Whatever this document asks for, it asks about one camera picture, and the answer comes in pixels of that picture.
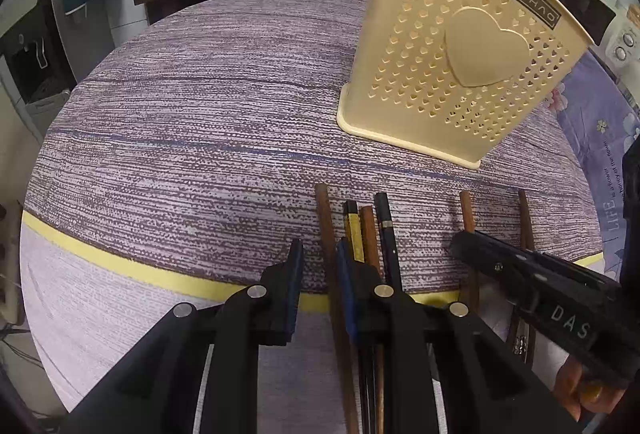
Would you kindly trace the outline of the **right hand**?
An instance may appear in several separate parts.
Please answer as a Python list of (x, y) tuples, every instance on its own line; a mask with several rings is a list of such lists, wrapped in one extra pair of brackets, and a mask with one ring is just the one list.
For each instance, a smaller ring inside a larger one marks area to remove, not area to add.
[(555, 377), (552, 393), (567, 412), (578, 421), (582, 410), (610, 414), (626, 390), (613, 388), (600, 380), (588, 380), (581, 362), (568, 356)]

